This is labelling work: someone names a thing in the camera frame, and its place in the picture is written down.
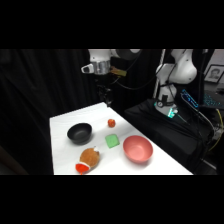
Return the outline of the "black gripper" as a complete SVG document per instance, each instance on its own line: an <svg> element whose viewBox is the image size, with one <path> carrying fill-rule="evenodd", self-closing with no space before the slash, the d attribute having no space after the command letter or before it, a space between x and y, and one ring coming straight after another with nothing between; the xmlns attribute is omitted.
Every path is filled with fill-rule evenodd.
<svg viewBox="0 0 224 224"><path fill-rule="evenodd" d="M110 89L110 78L107 75L97 76L96 77L96 86L97 93L99 97L105 101L107 107L111 107L113 100L107 100L108 93L111 91Z"/></svg>

